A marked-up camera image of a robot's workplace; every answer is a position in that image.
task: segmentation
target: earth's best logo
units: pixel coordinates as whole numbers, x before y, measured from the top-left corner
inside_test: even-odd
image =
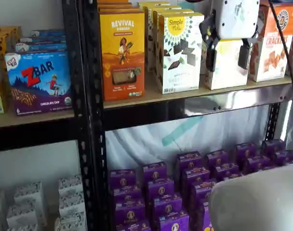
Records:
[[[277,15],[278,22],[280,23],[281,30],[286,28],[289,21],[289,13],[286,10],[282,10],[279,15]]]

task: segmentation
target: white box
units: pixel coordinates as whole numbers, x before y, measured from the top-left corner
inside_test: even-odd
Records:
[[[81,175],[75,175],[73,177],[66,177],[59,180],[59,195],[63,196],[66,193],[82,192],[82,180]]]
[[[9,228],[19,228],[25,225],[38,224],[36,213],[36,201],[24,200],[10,206],[7,213],[7,223]]]
[[[36,210],[39,216],[39,222],[42,226],[47,225],[47,205],[44,198],[42,183],[40,181],[17,187],[14,199],[16,203],[19,203],[25,199],[34,199],[36,201]]]
[[[59,212],[61,217],[85,212],[83,192],[60,196]]]
[[[216,46],[214,72],[207,71],[205,84],[211,89],[246,85],[248,69],[238,65],[242,40],[221,40]]]
[[[76,213],[62,217],[60,220],[61,231],[86,231],[85,213]]]

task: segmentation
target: cardboard box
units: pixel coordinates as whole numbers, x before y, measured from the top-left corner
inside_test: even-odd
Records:
[[[248,69],[239,66],[242,40],[221,40],[216,46],[214,72],[207,71],[205,84],[211,89],[231,88],[247,84]]]
[[[144,94],[144,14],[100,13],[105,100]]]
[[[8,53],[5,61],[18,116],[71,108],[66,50]]]
[[[9,228],[39,224],[35,200],[24,200],[9,207],[7,223]]]
[[[63,196],[67,193],[83,192],[81,175],[77,174],[73,177],[65,177],[59,180],[59,195]]]
[[[199,88],[200,13],[159,16],[157,83],[162,94]]]
[[[293,37],[293,4],[274,4],[288,50]],[[260,3],[259,18],[264,22],[253,46],[249,77],[256,82],[283,78],[287,59],[270,6]]]

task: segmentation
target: snack box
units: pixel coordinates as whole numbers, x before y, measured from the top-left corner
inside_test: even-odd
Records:
[[[151,226],[147,219],[117,227],[117,231],[151,231]]]
[[[19,42],[15,46],[15,52],[61,50],[66,49],[66,42]]]
[[[7,223],[9,228],[39,224],[35,200],[24,200],[9,207]]]
[[[274,8],[287,48],[290,50],[293,37],[293,4],[274,3]],[[260,3],[259,18],[264,23],[264,28],[259,34],[258,41],[253,45],[249,77],[256,82],[283,78],[287,59],[275,19],[267,2]]]
[[[111,189],[136,184],[136,171],[134,169],[111,170],[109,174]]]
[[[60,196],[59,213],[61,217],[81,212],[85,212],[83,192]]]
[[[278,166],[285,165],[285,162],[293,161],[293,150],[283,150],[271,155],[271,160]]]
[[[193,13],[194,11],[193,10],[190,10],[190,9],[180,9],[180,10],[166,10],[166,9],[154,9],[152,10],[153,12],[153,45],[152,45],[152,53],[153,53],[153,67],[152,67],[152,70],[155,74],[155,76],[157,75],[157,59],[158,59],[158,47],[157,47],[157,44],[158,44],[158,31],[159,31],[159,27],[158,27],[158,24],[159,24],[159,19],[158,17],[160,15],[163,15],[163,14],[172,14],[172,13],[175,13],[175,14],[178,14],[178,13]]]
[[[157,197],[153,202],[153,219],[168,215],[172,212],[180,212],[182,209],[182,197],[180,193],[166,194]]]
[[[50,37],[50,36],[65,36],[63,29],[50,29],[50,30],[31,30],[31,37]]]
[[[226,151],[218,150],[205,155],[204,158],[205,165],[211,169],[213,167],[220,166],[221,164],[228,163],[229,156]]]
[[[261,151],[263,155],[271,157],[272,154],[286,149],[286,143],[282,140],[267,140],[262,142]]]
[[[59,195],[67,193],[78,193],[83,191],[81,175],[77,174],[72,177],[65,177],[59,180]]]
[[[66,50],[8,53],[5,61],[18,116],[71,108]]]
[[[138,185],[128,185],[113,190],[114,201],[138,199],[141,197],[141,189]]]
[[[208,70],[205,84],[210,90],[231,88],[247,84],[248,69],[239,66],[241,39],[220,40],[216,46],[214,71]]]
[[[47,226],[48,209],[44,198],[42,182],[39,181],[16,188],[14,193],[15,202],[20,203],[26,199],[35,200],[36,213],[39,216],[40,225]]]
[[[144,14],[100,13],[104,99],[144,94]]]
[[[159,217],[156,222],[157,231],[188,231],[189,215],[185,209]]]
[[[167,167],[165,162],[157,162],[143,166],[143,180],[148,183],[151,180],[167,178]]]
[[[126,225],[145,219],[145,203],[142,198],[120,201],[115,204],[115,224]]]
[[[181,10],[182,7],[178,5],[143,5],[143,10],[145,12],[145,41],[147,43],[145,44],[145,51],[146,51],[146,62],[147,67],[146,70],[148,72],[153,71],[153,46],[154,40],[153,40],[153,11],[155,10]]]

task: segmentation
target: orange box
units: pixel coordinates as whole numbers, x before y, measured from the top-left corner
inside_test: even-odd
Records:
[[[144,12],[100,13],[104,99],[144,94]]]
[[[293,37],[293,4],[274,4],[280,27],[290,50]],[[259,18],[264,22],[258,41],[254,44],[249,78],[256,82],[284,78],[287,58],[272,10],[265,1],[260,4]]]

